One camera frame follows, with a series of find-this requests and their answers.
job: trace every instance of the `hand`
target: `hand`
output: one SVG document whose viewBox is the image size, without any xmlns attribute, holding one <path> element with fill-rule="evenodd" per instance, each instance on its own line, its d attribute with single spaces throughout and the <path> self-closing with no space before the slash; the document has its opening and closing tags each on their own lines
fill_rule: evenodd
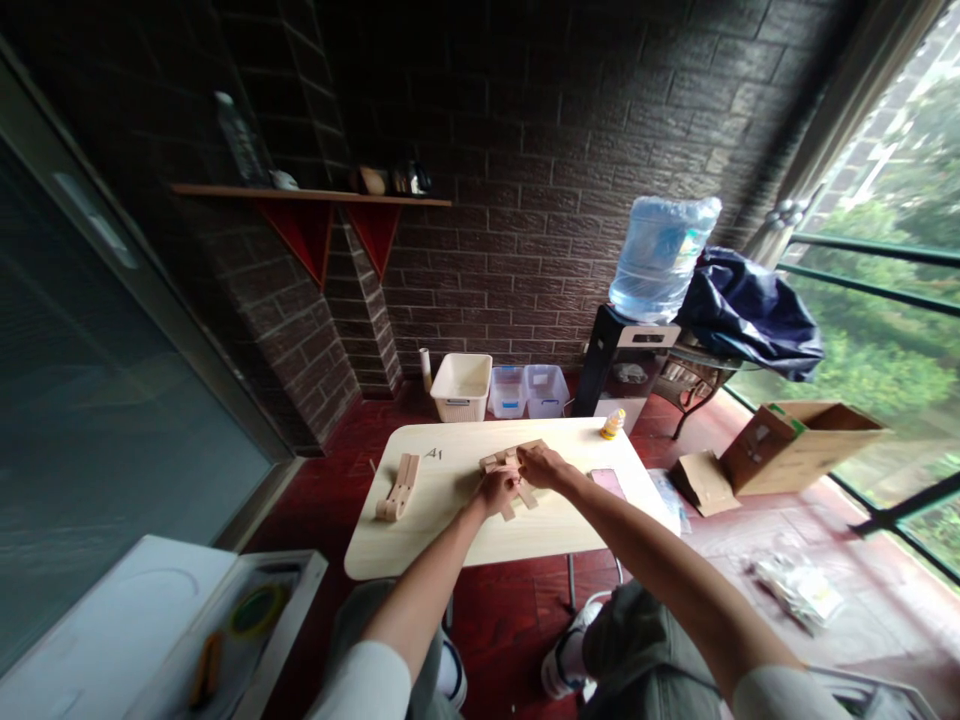
<svg viewBox="0 0 960 720">
<path fill-rule="evenodd" d="M 586 480 L 583 473 L 546 445 L 531 449 L 517 448 L 517 459 L 520 460 L 521 477 L 534 487 L 563 494 L 580 480 Z"/>
<path fill-rule="evenodd" d="M 495 468 L 480 481 L 471 502 L 480 504 L 486 517 L 493 517 L 517 496 L 520 482 L 517 468 Z"/>
</svg>

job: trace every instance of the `pink phone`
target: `pink phone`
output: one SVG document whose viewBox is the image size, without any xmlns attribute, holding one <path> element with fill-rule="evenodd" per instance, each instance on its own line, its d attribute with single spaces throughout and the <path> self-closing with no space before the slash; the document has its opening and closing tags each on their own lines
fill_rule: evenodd
<svg viewBox="0 0 960 720">
<path fill-rule="evenodd" d="M 612 468 L 591 470 L 590 479 L 605 490 L 612 492 L 621 500 L 627 499 L 623 494 L 623 488 L 620 487 L 620 480 L 617 478 L 617 473 Z"/>
</svg>

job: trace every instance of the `white sleeve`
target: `white sleeve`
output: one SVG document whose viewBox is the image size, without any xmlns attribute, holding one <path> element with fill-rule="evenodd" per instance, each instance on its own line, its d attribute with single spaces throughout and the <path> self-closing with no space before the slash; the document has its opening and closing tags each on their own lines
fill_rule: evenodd
<svg viewBox="0 0 960 720">
<path fill-rule="evenodd" d="M 305 720 L 403 720 L 411 684 L 410 669 L 396 650 L 364 640 L 347 652 Z"/>
<path fill-rule="evenodd" d="M 733 691 L 737 720 L 850 720 L 850 715 L 808 672 L 764 665 Z"/>
</svg>

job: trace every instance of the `light wood tabletop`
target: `light wood tabletop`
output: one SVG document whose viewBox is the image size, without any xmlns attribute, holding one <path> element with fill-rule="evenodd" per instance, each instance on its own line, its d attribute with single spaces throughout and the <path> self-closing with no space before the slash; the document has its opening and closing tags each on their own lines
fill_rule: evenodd
<svg viewBox="0 0 960 720">
<path fill-rule="evenodd" d="M 473 494 L 480 482 L 480 458 L 538 438 L 584 473 L 613 468 L 627 501 L 679 535 L 679 520 L 668 512 L 630 441 L 623 433 L 604 440 L 603 423 L 604 418 L 564 418 L 400 428 L 387 442 L 350 539 L 344 558 L 347 575 L 370 580 L 403 573 Z M 377 520 L 377 501 L 393 487 L 403 453 L 421 456 L 410 503 L 399 521 Z M 517 498 L 516 519 L 506 522 L 495 515 L 484 523 L 466 566 L 606 547 L 562 496 L 549 490 L 534 490 L 534 496 L 539 507 L 528 510 Z"/>
</svg>

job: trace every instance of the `cardboard box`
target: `cardboard box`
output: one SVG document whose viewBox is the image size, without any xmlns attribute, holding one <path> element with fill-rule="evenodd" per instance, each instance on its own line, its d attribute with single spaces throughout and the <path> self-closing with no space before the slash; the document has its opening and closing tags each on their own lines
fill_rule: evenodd
<svg viewBox="0 0 960 720">
<path fill-rule="evenodd" d="M 720 457 L 734 495 L 800 492 L 892 432 L 836 401 L 762 405 Z"/>
<path fill-rule="evenodd" d="M 684 455 L 670 471 L 670 480 L 704 517 L 740 507 L 712 450 Z"/>
</svg>

